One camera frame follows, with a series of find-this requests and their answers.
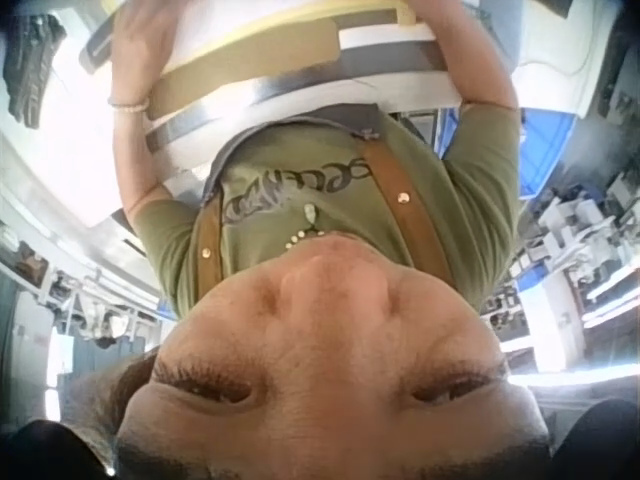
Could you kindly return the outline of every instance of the necklace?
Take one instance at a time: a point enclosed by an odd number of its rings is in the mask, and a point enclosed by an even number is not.
[[[291,250],[294,245],[300,243],[302,240],[314,238],[314,237],[323,237],[325,232],[322,230],[318,230],[316,227],[316,221],[318,220],[318,207],[316,207],[313,203],[307,203],[304,206],[304,217],[309,222],[309,228],[306,230],[300,230],[296,235],[291,237],[291,241],[285,245],[287,250]]]

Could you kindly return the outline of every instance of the green t-shirt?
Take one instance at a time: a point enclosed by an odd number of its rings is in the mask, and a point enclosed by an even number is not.
[[[444,159],[384,115],[383,139],[414,181],[440,237],[457,290],[479,308],[504,274],[515,237],[520,115],[474,105],[461,114]],[[278,125],[246,141],[221,178],[221,257],[226,277],[277,257],[309,227],[353,233],[413,266],[355,140],[310,124]],[[143,208],[133,228],[165,295],[183,317],[197,301],[198,212],[178,201]]]

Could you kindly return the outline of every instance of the sleeve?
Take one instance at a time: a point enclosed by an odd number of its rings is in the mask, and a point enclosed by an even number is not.
[[[174,307],[197,217],[198,212],[182,202],[159,200],[146,205],[132,222],[162,291]]]
[[[471,226],[479,262],[478,298],[491,293],[513,254],[519,201],[519,111],[488,105],[466,107],[444,155],[445,168]]]

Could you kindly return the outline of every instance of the bracelet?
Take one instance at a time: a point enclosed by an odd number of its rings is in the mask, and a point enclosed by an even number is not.
[[[146,112],[149,108],[149,99],[147,98],[143,103],[138,105],[118,105],[117,103],[113,103],[111,98],[109,98],[109,106],[113,109],[115,113],[142,113]]]

